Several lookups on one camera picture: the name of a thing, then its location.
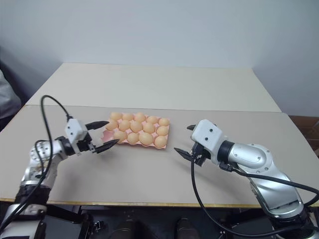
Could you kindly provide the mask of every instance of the egg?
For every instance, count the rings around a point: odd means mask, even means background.
[[[156,130],[156,133],[160,136],[166,136],[168,134],[168,127],[166,126],[160,126]]]
[[[159,125],[160,126],[168,126],[169,125],[169,120],[166,118],[161,118],[159,119]]]
[[[110,119],[109,123],[106,125],[106,129],[109,131],[112,131],[118,127],[118,122],[115,121],[114,119]]]
[[[111,113],[111,119],[120,120],[121,118],[122,118],[122,113],[118,113],[118,112],[112,112]]]
[[[113,139],[119,139],[119,142],[122,142],[123,140],[128,138],[128,134],[126,132],[122,131],[116,131],[113,134]]]
[[[149,133],[140,133],[139,140],[143,145],[150,145],[153,143],[153,136]]]
[[[156,137],[154,144],[156,148],[162,148],[166,145],[167,139],[164,136],[158,136]]]
[[[145,115],[143,113],[136,113],[134,119],[135,121],[143,122],[145,121]]]
[[[158,118],[156,116],[149,116],[147,119],[146,119],[146,122],[149,122],[149,123],[152,123],[152,124],[155,124],[158,122]]]
[[[141,131],[143,129],[143,125],[142,123],[138,122],[138,121],[133,121],[131,123],[131,130],[135,133]]]
[[[154,133],[155,132],[155,126],[152,123],[146,123],[143,125],[143,131],[146,133]]]
[[[139,133],[130,133],[129,135],[128,135],[128,142],[130,143],[130,144],[136,144],[137,143],[137,141],[139,141],[139,136],[140,136],[140,134]]]
[[[130,113],[123,114],[122,119],[124,120],[132,120],[134,119],[134,115]]]
[[[121,123],[119,123],[119,129],[120,131],[126,131],[131,126],[131,123],[128,120],[123,120]]]

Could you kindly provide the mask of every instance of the table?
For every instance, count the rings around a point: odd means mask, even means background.
[[[2,201],[13,201],[30,148],[47,138],[39,109],[44,94],[85,123],[106,120],[112,111],[171,119],[165,150],[116,145],[61,162],[49,203],[197,207],[189,162],[173,147],[190,150],[191,132],[185,128],[201,119],[215,122],[232,141],[268,147],[276,165],[294,181],[314,187],[318,181],[318,159],[251,69],[63,63],[0,133]],[[45,104],[53,136],[65,135],[65,115],[54,102]],[[98,139],[101,131],[92,133]],[[259,207],[246,178],[209,161],[196,167],[196,180],[209,207]],[[312,195],[301,191],[301,196],[307,201]]]
[[[169,117],[167,148],[116,145],[102,154],[84,152],[60,163],[49,203],[80,205],[197,206],[190,163],[173,149],[190,150],[190,124],[201,119],[215,122],[229,140],[267,146],[279,169],[293,181],[316,187],[319,160],[284,113],[122,109],[69,106],[76,118],[89,123],[105,120],[110,112],[139,112]],[[65,115],[58,106],[47,106],[54,137],[64,134]],[[93,131],[98,138],[101,131]],[[12,201],[28,164],[32,144],[46,138],[39,106],[26,106],[0,135],[0,199]],[[248,179],[220,170],[207,161],[196,167],[196,181],[203,202],[209,207],[258,207]],[[312,195],[300,191],[304,201]]]
[[[250,68],[63,63],[26,104],[45,94],[66,106],[281,112]]]

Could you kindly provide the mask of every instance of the gray wall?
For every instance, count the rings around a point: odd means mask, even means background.
[[[0,0],[0,10],[2,67],[26,98],[61,62],[252,67],[284,112],[319,116],[317,0]]]

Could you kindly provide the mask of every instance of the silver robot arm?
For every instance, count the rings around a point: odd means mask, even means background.
[[[175,148],[183,158],[194,161],[199,166],[202,166],[206,159],[211,159],[214,164],[226,171],[234,167],[244,173],[290,181],[289,177],[275,166],[271,151],[264,146],[227,141],[227,136],[222,130],[207,119],[201,120],[197,125],[190,125],[187,129],[193,131],[190,138],[195,144],[190,153]],[[295,187],[265,179],[252,177],[248,179],[252,192],[275,228],[310,223]],[[300,238],[319,237],[314,233],[312,237]]]
[[[36,148],[35,146],[32,147],[29,153],[30,162],[22,178],[19,192],[16,195],[14,204],[9,206],[2,223],[21,203],[25,202],[31,191],[37,186],[42,177],[42,169],[45,172],[49,163],[50,167],[40,186],[28,200],[28,206],[23,211],[18,212],[17,221],[11,222],[5,227],[3,232],[0,232],[0,239],[22,236],[30,239],[44,238],[46,225],[42,222],[42,219],[47,211],[46,203],[57,176],[59,163],[68,158],[68,156],[81,154],[82,151],[89,150],[92,153],[100,153],[115,145],[118,142],[117,139],[108,141],[100,147],[96,147],[92,143],[92,138],[88,131],[101,128],[107,123],[107,121],[97,121],[84,125],[80,120],[68,119],[65,128],[68,138],[61,136],[52,142],[53,154],[51,160],[50,142],[41,141]]]

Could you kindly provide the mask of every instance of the wooden table edge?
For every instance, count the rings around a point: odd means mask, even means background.
[[[14,202],[12,198],[0,198],[2,202]],[[129,207],[192,207],[198,208],[198,203],[128,203],[128,202],[78,202],[78,201],[48,201],[48,204],[57,205],[83,205],[83,206],[129,206]],[[208,208],[260,208],[257,204],[204,204]]]

